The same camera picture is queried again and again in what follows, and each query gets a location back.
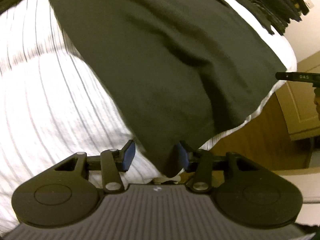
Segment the mattress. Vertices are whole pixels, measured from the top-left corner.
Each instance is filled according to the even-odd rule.
[[[248,22],[280,58],[296,71],[294,52],[273,28],[269,35],[255,17],[235,0],[225,0]],[[75,152],[99,155],[122,148],[133,133],[125,125],[111,96],[84,62],[57,22],[49,0],[23,0],[0,16],[0,236],[18,225],[11,196],[23,182]],[[232,130],[218,134],[202,148],[257,117],[277,82],[258,109]],[[138,145],[125,186],[144,184],[162,175]],[[101,187],[99,172],[89,181]]]

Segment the brown cabinet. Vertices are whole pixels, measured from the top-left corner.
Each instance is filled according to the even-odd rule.
[[[299,62],[298,71],[320,73],[320,51]],[[320,135],[313,90],[311,83],[288,81],[276,91],[291,140]]]

